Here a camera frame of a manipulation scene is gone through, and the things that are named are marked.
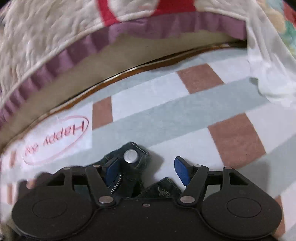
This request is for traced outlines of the dark blue denim jeans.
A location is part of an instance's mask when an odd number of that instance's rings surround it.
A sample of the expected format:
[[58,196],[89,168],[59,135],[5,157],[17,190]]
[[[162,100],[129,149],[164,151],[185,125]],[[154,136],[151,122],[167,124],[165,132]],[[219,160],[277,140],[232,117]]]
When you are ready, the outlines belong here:
[[177,198],[179,187],[168,177],[144,187],[142,176],[152,157],[148,150],[128,142],[97,162],[101,177],[114,196],[120,198]]

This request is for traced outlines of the checkered pink grey blanket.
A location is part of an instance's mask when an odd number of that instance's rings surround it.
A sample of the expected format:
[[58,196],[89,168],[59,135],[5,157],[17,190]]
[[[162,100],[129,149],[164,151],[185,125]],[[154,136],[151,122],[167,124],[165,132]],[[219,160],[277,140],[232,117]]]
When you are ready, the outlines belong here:
[[151,154],[145,186],[181,185],[176,156],[237,169],[280,204],[276,237],[295,240],[295,108],[258,92],[242,49],[133,75],[42,121],[1,156],[1,221],[39,174],[95,163],[127,142]]

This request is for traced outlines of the beige mattress side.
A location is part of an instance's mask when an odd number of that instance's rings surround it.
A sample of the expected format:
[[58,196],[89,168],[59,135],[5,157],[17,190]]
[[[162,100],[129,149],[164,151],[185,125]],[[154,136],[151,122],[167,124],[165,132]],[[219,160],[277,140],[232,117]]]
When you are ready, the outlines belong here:
[[75,42],[20,83],[1,108],[1,149],[48,116],[127,77],[208,51],[246,47],[245,38],[207,30],[165,39],[120,34],[113,43],[100,48],[103,35],[98,31]]

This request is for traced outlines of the white cloth garment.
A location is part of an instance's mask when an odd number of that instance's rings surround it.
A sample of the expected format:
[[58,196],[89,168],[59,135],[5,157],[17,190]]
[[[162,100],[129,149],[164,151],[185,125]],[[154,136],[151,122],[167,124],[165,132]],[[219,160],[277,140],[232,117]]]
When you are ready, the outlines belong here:
[[295,58],[256,2],[249,4],[247,13],[248,61],[259,93],[295,108]]

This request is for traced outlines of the white quilted strawberry bedspread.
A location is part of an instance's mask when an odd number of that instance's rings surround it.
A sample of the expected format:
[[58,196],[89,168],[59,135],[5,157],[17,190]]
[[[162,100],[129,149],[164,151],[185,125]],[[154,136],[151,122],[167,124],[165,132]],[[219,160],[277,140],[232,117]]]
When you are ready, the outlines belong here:
[[[1,8],[1,108],[39,66],[98,31],[102,48],[128,33],[165,39],[198,30],[247,39],[252,1],[10,1]],[[295,58],[295,8],[254,1]]]

